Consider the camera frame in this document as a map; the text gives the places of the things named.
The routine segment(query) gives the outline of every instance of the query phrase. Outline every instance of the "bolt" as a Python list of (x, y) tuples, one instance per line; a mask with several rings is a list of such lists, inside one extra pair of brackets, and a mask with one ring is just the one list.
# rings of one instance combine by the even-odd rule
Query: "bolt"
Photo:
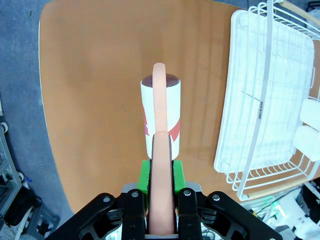
[(104, 199), (103, 199), (103, 202), (104, 203), (107, 203), (107, 202), (109, 202), (110, 201), (110, 197), (108, 197), (108, 196), (106, 196)]
[(131, 193), (131, 196), (136, 198), (138, 197), (139, 193), (137, 191), (134, 191), (133, 193)]
[(212, 196), (212, 199), (213, 199), (213, 201), (219, 201), (220, 197), (217, 194), (215, 194)]
[(184, 190), (183, 191), (183, 194), (185, 195), (185, 196), (190, 196), (191, 195), (191, 192), (190, 192), (190, 190)]

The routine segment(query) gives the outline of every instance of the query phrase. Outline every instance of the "gray carpet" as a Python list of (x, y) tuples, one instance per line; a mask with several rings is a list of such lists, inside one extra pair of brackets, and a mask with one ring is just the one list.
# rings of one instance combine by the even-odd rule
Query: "gray carpet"
[[(73, 213), (51, 151), (39, 77), (38, 27), (47, 2), (0, 1), (0, 98), (17, 168), (32, 179), (29, 185), (53, 212), (60, 215), (63, 223)], [(260, 1), (219, 2), (247, 9)], [(308, 1), (291, 2), (305, 9)]]

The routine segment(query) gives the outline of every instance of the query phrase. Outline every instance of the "white tumbler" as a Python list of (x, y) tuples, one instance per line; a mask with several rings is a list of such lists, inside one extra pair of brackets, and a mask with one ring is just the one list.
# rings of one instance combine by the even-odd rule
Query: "white tumbler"
[[(144, 133), (146, 152), (152, 158), (152, 141), (156, 133), (154, 92), (152, 88), (152, 74), (146, 76), (140, 83), (142, 105), (144, 110)], [(180, 144), (180, 104), (181, 82), (172, 74), (166, 74), (166, 111), (167, 130), (171, 138), (171, 157), (174, 160), (179, 154)]]

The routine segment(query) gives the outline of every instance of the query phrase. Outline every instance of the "blue floor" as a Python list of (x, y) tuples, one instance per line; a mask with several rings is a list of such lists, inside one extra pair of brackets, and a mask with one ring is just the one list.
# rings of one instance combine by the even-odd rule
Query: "blue floor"
[[(73, 213), (56, 169), (46, 129), (38, 62), (38, 27), (47, 0), (0, 1), (0, 98), (17, 168), (61, 223)], [(247, 9), (258, 0), (221, 0)], [(290, 1), (306, 9), (307, 0)]]

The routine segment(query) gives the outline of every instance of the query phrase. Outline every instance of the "rack wire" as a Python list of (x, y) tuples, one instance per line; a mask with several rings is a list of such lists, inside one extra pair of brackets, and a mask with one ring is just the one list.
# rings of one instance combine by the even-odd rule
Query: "rack wire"
[(245, 26), (240, 31), (246, 31), (246, 49), (238, 59), (246, 63), (246, 70), (228, 93), (239, 101), (226, 111), (235, 120), (220, 130), (215, 161), (221, 160), (219, 171), (226, 174), (242, 201), (263, 196), (251, 194), (258, 187), (297, 178), (311, 180), (320, 165), (293, 144), (297, 127), (302, 125), (303, 100), (320, 102), (320, 87), (317, 96), (309, 96), (315, 82), (313, 41), (320, 41), (320, 31), (274, 6), (277, 2), (268, 0), (238, 13), (242, 15), (238, 24)]

